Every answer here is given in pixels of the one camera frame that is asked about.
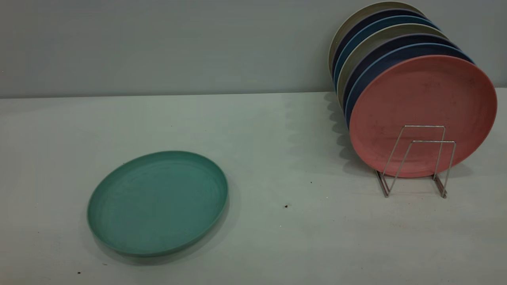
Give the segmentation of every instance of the pink plate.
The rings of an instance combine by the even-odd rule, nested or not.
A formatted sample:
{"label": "pink plate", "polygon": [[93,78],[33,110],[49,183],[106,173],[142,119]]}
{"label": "pink plate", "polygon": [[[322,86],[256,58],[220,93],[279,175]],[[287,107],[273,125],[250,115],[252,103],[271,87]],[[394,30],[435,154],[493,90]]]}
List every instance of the pink plate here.
{"label": "pink plate", "polygon": [[[477,66],[452,56],[420,56],[387,69],[362,92],[352,111],[350,139],[361,159],[382,172],[404,125],[444,125],[445,140],[456,141],[456,165],[484,141],[496,105],[493,84]],[[441,138],[441,128],[406,128],[386,174],[396,175],[411,141]],[[414,143],[400,177],[432,175],[439,148]],[[452,145],[443,144],[438,172],[449,168],[451,152]]]}

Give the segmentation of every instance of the beige plate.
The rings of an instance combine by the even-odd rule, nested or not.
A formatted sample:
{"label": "beige plate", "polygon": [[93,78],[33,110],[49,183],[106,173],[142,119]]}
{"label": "beige plate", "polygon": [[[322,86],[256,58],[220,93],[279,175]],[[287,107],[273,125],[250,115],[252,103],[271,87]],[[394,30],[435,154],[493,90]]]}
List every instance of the beige plate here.
{"label": "beige plate", "polygon": [[412,10],[414,12],[420,13],[421,15],[424,15],[421,11],[417,10],[413,6],[401,2],[379,2],[375,4],[371,4],[369,6],[366,6],[362,8],[361,10],[355,12],[352,16],[350,16],[338,29],[338,31],[335,34],[335,37],[333,38],[333,41],[331,42],[331,46],[329,48],[329,59],[328,59],[328,65],[329,65],[329,72],[330,74],[333,73],[333,67],[331,66],[331,63],[333,61],[333,56],[336,51],[336,48],[338,47],[341,40],[345,37],[345,35],[354,27],[357,23],[359,23],[364,18],[370,16],[373,13],[386,10],[386,9],[407,9]]}
{"label": "beige plate", "polygon": [[345,84],[347,80],[354,71],[354,68],[357,64],[371,51],[382,45],[383,43],[400,37],[406,34],[412,33],[428,33],[433,35],[439,35],[445,39],[447,37],[442,34],[441,31],[432,28],[430,26],[426,26],[423,24],[399,24],[384,28],[371,36],[367,37],[364,41],[359,43],[357,47],[350,53],[345,62],[343,63],[342,69],[338,75],[338,87],[337,87],[337,95],[338,95],[338,103],[342,107],[343,103],[343,91],[345,90]]}

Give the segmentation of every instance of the stack of plates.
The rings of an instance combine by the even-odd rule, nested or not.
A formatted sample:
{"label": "stack of plates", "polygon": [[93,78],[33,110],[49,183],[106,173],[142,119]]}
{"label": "stack of plates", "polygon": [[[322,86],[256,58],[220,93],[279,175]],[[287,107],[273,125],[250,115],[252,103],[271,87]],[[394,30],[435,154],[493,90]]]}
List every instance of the stack of plates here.
{"label": "stack of plates", "polygon": [[[411,5],[367,6],[338,29],[329,71],[352,145],[371,167],[383,171],[404,125],[443,125],[456,141],[452,165],[472,154],[496,116],[488,77],[426,16]],[[437,140],[442,129],[407,129],[386,174],[395,175],[409,143]],[[452,146],[442,148],[438,172],[450,165]],[[434,173],[440,144],[414,145],[401,177]]]}

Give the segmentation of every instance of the table surface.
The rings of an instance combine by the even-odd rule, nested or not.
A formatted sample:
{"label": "table surface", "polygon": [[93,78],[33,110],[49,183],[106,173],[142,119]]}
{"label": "table surface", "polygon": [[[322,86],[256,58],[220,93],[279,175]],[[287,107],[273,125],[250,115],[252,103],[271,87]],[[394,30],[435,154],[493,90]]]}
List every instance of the table surface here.
{"label": "table surface", "polygon": [[[0,284],[500,284],[507,278],[507,89],[481,147],[384,198],[328,92],[0,100]],[[93,239],[97,184],[185,150],[226,173],[204,239],[123,258]]]}

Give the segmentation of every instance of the plate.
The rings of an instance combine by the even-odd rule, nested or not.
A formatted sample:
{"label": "plate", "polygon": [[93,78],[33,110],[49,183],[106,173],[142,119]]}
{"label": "plate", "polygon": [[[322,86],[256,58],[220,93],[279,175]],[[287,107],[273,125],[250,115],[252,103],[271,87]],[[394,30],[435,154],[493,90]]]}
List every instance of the plate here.
{"label": "plate", "polygon": [[369,24],[364,29],[362,29],[360,32],[358,32],[354,37],[350,39],[350,41],[345,45],[342,52],[340,53],[340,56],[338,56],[338,60],[336,61],[335,65],[335,73],[333,77],[333,82],[335,83],[335,90],[336,90],[336,83],[338,81],[338,75],[341,73],[343,64],[345,63],[345,60],[350,55],[350,53],[366,38],[371,36],[372,34],[387,28],[389,26],[398,25],[398,24],[422,24],[427,25],[430,27],[433,27],[435,29],[438,29],[433,23],[430,21],[414,17],[414,16],[393,16],[384,18],[382,20],[378,20],[374,23]]}
{"label": "plate", "polygon": [[342,99],[342,106],[343,110],[346,110],[347,100],[350,94],[350,91],[352,87],[354,86],[355,82],[363,74],[363,72],[372,65],[373,62],[375,62],[377,59],[382,57],[383,55],[408,46],[412,44],[442,44],[449,47],[453,47],[458,49],[452,42],[450,42],[446,38],[433,36],[430,34],[423,35],[423,34],[412,34],[412,35],[406,35],[401,36],[395,39],[391,39],[390,41],[385,42],[384,44],[378,46],[373,51],[371,51],[369,54],[367,54],[352,70],[350,73],[349,78],[347,79],[347,82],[344,85],[344,91],[343,91],[343,99]]}
{"label": "plate", "polygon": [[369,6],[359,9],[357,12],[352,14],[352,16],[350,16],[347,20],[345,20],[345,22],[340,26],[338,31],[336,31],[336,34],[335,34],[333,40],[331,41],[331,46],[329,47],[329,59],[328,59],[330,74],[333,73],[333,69],[335,67],[334,64],[332,65],[332,60],[333,60],[333,56],[336,51],[336,47],[341,42],[343,37],[348,33],[348,31],[352,27],[354,27],[357,23],[359,23],[361,20],[363,20],[364,18],[370,16],[371,14],[373,14],[375,12],[386,10],[386,9],[407,9],[407,10],[412,10],[414,12],[417,12],[417,13],[423,15],[421,11],[417,10],[416,8],[414,8],[413,6],[411,6],[409,4],[405,4],[405,3],[401,3],[401,2],[394,2],[394,1],[374,3],[374,4],[371,4]]}
{"label": "plate", "polygon": [[166,255],[203,237],[227,196],[226,177],[211,160],[181,151],[148,154],[118,167],[97,186],[88,225],[120,254]]}
{"label": "plate", "polygon": [[[383,171],[401,128],[444,125],[456,141],[452,165],[472,154],[488,135],[497,99],[489,78],[474,64],[454,56],[428,55],[398,63],[376,77],[357,100],[350,138],[361,159]],[[414,139],[441,139],[442,129],[407,128],[387,169],[395,175]],[[435,171],[440,144],[413,144],[400,177]],[[449,167],[452,145],[443,144],[438,172]]]}
{"label": "plate", "polygon": [[424,55],[449,55],[462,58],[464,60],[473,63],[472,60],[459,49],[443,44],[431,44],[431,43],[413,44],[403,46],[395,50],[392,50],[389,45],[383,45],[378,50],[379,51],[384,50],[385,54],[379,57],[377,60],[375,60],[372,64],[370,64],[357,77],[357,80],[354,82],[354,84],[352,84],[352,88],[348,93],[344,111],[347,126],[349,126],[350,124],[350,115],[352,114],[352,110],[354,109],[355,102],[357,101],[363,90],[365,90],[366,87],[377,76],[379,76],[382,72],[384,72],[384,70],[390,68],[391,66],[398,64],[404,60]]}
{"label": "plate", "polygon": [[[378,20],[382,20],[385,18],[393,17],[393,16],[413,16],[418,17],[421,19],[426,19],[422,14],[419,14],[417,12],[407,10],[407,9],[388,9],[388,10],[382,10],[376,13],[371,14],[370,16],[364,18],[359,23],[357,23],[354,27],[350,29],[350,31],[345,34],[341,42],[336,47],[334,54],[333,54],[333,60],[332,60],[332,66],[336,65],[336,61],[338,60],[338,56],[341,54],[342,50],[345,48],[347,43],[362,29],[370,25],[371,23],[374,23]],[[331,76],[333,77],[335,75],[335,69],[333,68],[331,70]]]}
{"label": "plate", "polygon": [[[384,28],[373,35],[366,38],[366,40],[362,41],[355,49],[350,53],[345,62],[343,63],[342,71],[338,75],[338,84],[337,84],[337,95],[338,102],[340,106],[345,107],[343,96],[345,91],[345,84],[347,83],[348,78],[352,74],[354,68],[361,62],[363,59],[373,50],[375,50],[380,45],[386,43],[389,40],[392,40],[397,37],[401,37],[403,35],[409,34],[428,34],[428,35],[437,35],[442,38],[446,38],[442,32],[439,30],[432,28],[430,26],[421,25],[421,24],[400,24],[394,25],[391,27]],[[414,44],[415,42],[407,41],[407,44]]]}

